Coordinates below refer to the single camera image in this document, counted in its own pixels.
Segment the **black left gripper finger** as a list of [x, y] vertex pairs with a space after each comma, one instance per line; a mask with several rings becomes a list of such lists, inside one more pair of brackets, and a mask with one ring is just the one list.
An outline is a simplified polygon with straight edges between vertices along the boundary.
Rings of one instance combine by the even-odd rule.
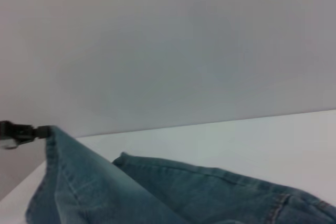
[[38, 126], [33, 129], [34, 138], [46, 139], [52, 135], [52, 130], [49, 125]]

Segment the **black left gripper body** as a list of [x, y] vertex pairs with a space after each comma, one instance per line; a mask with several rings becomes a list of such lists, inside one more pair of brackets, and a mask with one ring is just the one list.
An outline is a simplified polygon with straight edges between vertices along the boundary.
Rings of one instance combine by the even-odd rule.
[[12, 150], [34, 140], [34, 128], [31, 125], [1, 121], [1, 149]]

